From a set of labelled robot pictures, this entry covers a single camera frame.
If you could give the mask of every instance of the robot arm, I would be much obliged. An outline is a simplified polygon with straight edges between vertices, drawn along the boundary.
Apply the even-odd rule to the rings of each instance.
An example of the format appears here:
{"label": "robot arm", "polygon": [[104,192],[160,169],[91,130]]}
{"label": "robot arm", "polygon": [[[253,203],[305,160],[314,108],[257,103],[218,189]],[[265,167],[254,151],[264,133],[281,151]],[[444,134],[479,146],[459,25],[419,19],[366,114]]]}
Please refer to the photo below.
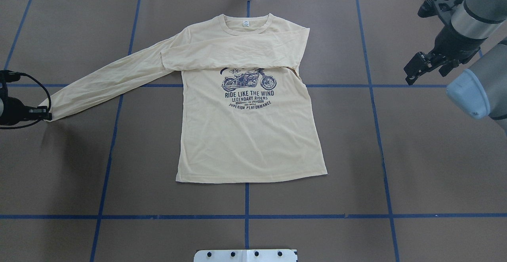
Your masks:
{"label": "robot arm", "polygon": [[451,82],[447,95],[471,117],[489,115],[507,132],[507,38]]}
{"label": "robot arm", "polygon": [[[438,15],[445,26],[433,50],[418,52],[404,67],[408,85],[437,67],[447,76],[468,63],[507,18],[507,0],[426,0],[418,15]],[[507,132],[507,38],[465,69],[447,87],[447,95],[470,116],[489,115]]]}
{"label": "robot arm", "polygon": [[447,76],[459,64],[468,63],[507,18],[507,0],[426,0],[417,14],[438,15],[444,28],[429,53],[418,52],[404,67],[408,85],[438,67]]}

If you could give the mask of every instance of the white mounting plate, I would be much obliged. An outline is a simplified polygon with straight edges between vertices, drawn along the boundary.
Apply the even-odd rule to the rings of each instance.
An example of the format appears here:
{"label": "white mounting plate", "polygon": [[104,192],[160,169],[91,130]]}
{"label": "white mounting plate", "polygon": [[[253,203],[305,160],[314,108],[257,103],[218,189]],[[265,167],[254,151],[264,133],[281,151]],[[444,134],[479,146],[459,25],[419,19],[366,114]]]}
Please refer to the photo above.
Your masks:
{"label": "white mounting plate", "polygon": [[194,262],[297,262],[297,250],[232,249],[224,251],[197,251],[194,255]]}

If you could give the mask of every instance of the black cable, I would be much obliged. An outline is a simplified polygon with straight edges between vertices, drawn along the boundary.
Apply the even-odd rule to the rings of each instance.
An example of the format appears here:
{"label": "black cable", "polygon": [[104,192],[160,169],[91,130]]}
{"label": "black cable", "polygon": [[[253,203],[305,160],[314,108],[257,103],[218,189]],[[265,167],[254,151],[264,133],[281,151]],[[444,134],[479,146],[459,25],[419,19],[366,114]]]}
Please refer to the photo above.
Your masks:
{"label": "black cable", "polygon": [[29,123],[29,124],[26,124],[26,125],[22,125],[22,126],[13,126],[13,127],[10,127],[10,128],[0,128],[0,130],[18,130],[20,128],[27,128],[29,126],[35,125],[37,123],[40,123],[40,121],[42,121],[42,119],[38,119],[37,121],[33,121],[32,123]]}
{"label": "black cable", "polygon": [[[48,97],[48,109],[47,111],[49,112],[49,110],[51,110],[51,95],[49,95],[49,92],[48,92],[48,89],[46,87],[44,87],[38,80],[36,80],[35,78],[33,78],[32,76],[28,75],[28,74],[25,74],[25,73],[19,73],[20,76],[27,76],[29,78],[31,78],[34,82],[37,83],[37,85],[39,85],[43,90],[44,92],[46,92],[46,96]],[[37,123],[39,123],[40,121],[42,121],[42,119],[38,119],[32,123],[29,123],[29,124],[26,124],[26,125],[22,125],[22,126],[11,126],[11,127],[8,127],[8,128],[3,128],[3,127],[0,127],[0,130],[18,130],[20,128],[27,128],[29,126],[32,126],[32,125],[35,125]]]}

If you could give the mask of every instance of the shirt hem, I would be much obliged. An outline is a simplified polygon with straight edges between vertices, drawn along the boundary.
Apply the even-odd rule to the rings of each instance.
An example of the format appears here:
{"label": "shirt hem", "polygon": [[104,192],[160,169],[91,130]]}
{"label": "shirt hem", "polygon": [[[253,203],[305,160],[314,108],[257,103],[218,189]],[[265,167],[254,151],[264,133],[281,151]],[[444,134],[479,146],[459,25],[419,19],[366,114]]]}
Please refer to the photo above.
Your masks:
{"label": "shirt hem", "polygon": [[302,179],[306,177],[314,177],[327,175],[327,170],[318,172],[304,172],[297,174],[284,174],[277,176],[266,176],[266,177],[210,177],[210,176],[196,176],[196,175],[176,175],[176,182],[181,183],[204,183],[204,184],[227,184],[227,183],[275,183],[292,181],[296,179]]}

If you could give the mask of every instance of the beige shirt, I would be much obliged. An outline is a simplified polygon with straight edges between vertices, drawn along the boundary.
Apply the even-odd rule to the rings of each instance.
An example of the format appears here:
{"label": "beige shirt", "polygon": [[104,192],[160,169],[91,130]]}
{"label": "beige shirt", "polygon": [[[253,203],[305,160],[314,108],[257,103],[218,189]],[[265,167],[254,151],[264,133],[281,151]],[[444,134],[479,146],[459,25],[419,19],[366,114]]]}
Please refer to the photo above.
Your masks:
{"label": "beige shirt", "polygon": [[272,14],[219,15],[56,92],[53,120],[181,71],[176,181],[277,182],[327,174],[299,77],[308,33]]}

